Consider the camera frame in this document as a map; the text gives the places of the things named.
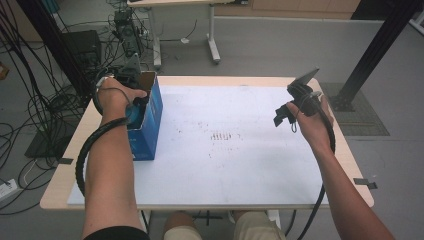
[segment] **cardboard box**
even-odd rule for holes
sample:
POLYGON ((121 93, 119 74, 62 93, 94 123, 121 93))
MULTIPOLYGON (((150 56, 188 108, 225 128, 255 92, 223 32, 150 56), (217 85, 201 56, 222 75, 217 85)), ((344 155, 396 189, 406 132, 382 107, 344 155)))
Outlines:
POLYGON ((149 101, 140 107, 142 121, 127 126, 128 139, 134 161, 154 160, 163 108, 156 72, 142 72, 140 84, 150 94, 149 101))

